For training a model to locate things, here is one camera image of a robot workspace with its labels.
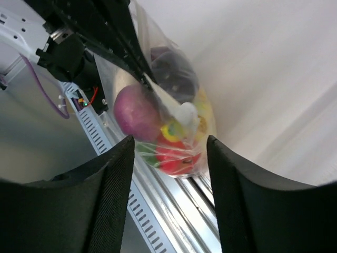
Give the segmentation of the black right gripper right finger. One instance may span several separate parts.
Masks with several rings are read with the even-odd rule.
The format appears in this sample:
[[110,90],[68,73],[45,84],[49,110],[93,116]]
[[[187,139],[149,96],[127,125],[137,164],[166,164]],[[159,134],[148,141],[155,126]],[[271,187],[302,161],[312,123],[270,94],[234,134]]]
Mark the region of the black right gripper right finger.
[[223,252],[336,252],[336,183],[270,172],[214,136],[207,158]]

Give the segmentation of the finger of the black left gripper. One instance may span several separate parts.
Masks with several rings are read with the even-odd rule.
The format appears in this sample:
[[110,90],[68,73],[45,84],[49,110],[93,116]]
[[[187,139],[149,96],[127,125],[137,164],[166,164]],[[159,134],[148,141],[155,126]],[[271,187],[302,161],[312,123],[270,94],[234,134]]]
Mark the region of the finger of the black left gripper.
[[142,84],[155,78],[141,50],[130,1],[26,1],[55,31],[62,25],[92,52],[129,72]]

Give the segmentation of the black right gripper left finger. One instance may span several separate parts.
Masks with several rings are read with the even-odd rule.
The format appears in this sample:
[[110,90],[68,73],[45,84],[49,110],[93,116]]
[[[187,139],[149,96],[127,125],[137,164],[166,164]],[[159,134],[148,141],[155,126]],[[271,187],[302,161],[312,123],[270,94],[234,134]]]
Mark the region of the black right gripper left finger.
[[82,252],[93,209],[79,182],[1,181],[1,252]]

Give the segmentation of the dark purple toy plum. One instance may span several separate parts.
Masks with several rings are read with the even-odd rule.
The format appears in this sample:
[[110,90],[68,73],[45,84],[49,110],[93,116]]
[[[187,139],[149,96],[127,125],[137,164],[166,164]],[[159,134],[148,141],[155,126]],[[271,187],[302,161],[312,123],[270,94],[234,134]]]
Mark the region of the dark purple toy plum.
[[156,83],[180,103],[191,102],[199,81],[182,53],[166,46],[151,48],[151,69]]

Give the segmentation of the clear zip top bag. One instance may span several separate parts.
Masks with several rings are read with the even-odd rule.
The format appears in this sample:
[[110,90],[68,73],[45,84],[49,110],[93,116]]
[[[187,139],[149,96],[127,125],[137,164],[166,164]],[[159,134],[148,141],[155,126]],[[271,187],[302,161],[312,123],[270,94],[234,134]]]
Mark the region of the clear zip top bag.
[[[135,27],[136,35],[138,41],[140,43],[141,50],[147,60],[150,68],[151,68],[151,48],[166,46],[172,50],[176,50],[188,60],[186,55],[181,51],[179,46],[170,40],[160,29],[160,27],[156,24],[156,22],[149,16],[149,14],[145,11],[145,9],[137,2],[132,1],[129,6],[131,12],[131,18]],[[112,116],[115,120],[113,114],[113,106],[116,100],[118,93],[124,87],[128,85],[136,85],[140,84],[133,76],[127,73],[125,70],[120,67],[114,66],[112,67],[113,80],[111,83],[111,101],[110,105],[112,107]],[[153,88],[153,94],[148,94],[148,98],[153,102],[156,109],[159,111],[161,116],[161,127],[166,124],[173,117],[174,110],[182,105],[182,103],[178,102],[172,96],[170,96],[166,91],[164,91],[157,83],[156,79],[150,82],[151,87]],[[199,89],[204,87],[199,82]],[[207,151],[206,151],[206,141],[209,135],[213,135],[216,133],[214,116],[209,121],[209,130],[208,133],[200,140],[200,141],[181,141],[186,148],[190,148],[190,152],[194,152],[195,154],[201,153],[201,157],[197,164],[194,166],[193,170],[189,174],[183,174],[180,176],[171,176],[171,177],[193,177],[199,174],[202,174],[207,169]],[[158,169],[162,171],[158,167],[158,161],[155,157],[155,148],[157,146],[158,138],[164,138],[162,132],[156,138],[154,142],[143,142],[136,141],[136,151],[140,154],[140,157],[144,160],[144,162],[154,169]]]

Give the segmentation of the red toy tomato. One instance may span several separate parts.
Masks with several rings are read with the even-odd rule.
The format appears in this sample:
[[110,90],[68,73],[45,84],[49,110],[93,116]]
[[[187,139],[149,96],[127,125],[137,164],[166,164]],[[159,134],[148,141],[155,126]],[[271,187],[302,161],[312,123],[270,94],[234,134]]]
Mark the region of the red toy tomato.
[[201,157],[201,153],[190,152],[182,142],[169,142],[158,138],[155,157],[158,167],[170,176],[180,176],[192,172]]

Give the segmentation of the yellow toy banana bunch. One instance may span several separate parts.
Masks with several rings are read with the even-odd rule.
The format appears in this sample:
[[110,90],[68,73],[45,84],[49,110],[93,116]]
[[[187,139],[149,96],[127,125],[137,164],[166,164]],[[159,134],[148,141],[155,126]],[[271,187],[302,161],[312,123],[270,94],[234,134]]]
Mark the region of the yellow toy banana bunch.
[[161,127],[163,137],[169,142],[200,141],[209,130],[213,117],[206,92],[200,88],[192,102],[178,106],[173,117]]

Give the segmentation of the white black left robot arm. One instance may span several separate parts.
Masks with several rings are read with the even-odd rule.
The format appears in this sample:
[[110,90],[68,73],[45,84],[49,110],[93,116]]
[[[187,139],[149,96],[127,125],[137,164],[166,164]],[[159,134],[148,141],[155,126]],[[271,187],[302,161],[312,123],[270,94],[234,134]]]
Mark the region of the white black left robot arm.
[[47,69],[61,82],[76,84],[105,110],[103,86],[94,55],[125,70],[153,94],[152,70],[141,50],[129,1],[28,1],[43,20],[1,11],[1,41]]

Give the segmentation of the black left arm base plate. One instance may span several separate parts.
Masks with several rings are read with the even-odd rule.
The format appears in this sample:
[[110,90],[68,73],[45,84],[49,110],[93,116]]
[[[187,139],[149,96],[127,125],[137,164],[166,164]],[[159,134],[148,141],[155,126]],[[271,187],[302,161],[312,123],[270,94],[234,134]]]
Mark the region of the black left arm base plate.
[[94,111],[100,115],[108,109],[107,100],[105,98],[102,87],[94,87],[88,94],[88,104]]

